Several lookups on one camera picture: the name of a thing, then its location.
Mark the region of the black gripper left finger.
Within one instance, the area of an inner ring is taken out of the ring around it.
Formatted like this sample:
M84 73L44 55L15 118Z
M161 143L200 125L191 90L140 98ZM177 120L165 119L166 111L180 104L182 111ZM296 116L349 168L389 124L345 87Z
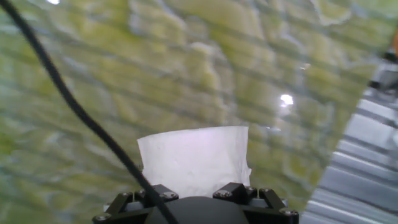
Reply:
M142 189L135 192L122 192L104 206L102 213L92 218L93 223L178 223L177 215L164 216Z

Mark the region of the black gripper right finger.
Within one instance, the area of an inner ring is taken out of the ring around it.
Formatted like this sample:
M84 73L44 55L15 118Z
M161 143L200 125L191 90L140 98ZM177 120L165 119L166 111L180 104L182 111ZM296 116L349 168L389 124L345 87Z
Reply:
M299 224L299 212L289 208L272 189L230 182L213 198L237 205L249 224Z

